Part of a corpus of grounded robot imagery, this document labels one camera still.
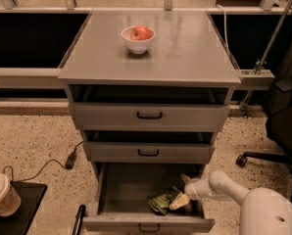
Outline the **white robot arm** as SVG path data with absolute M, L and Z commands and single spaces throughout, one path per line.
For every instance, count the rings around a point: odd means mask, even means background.
M 230 198 L 240 206 L 239 235 L 292 235 L 292 203 L 279 193 L 268 188 L 247 189 L 221 170 L 204 179 L 181 177 L 184 192 L 171 202 L 172 211 L 203 198 Z

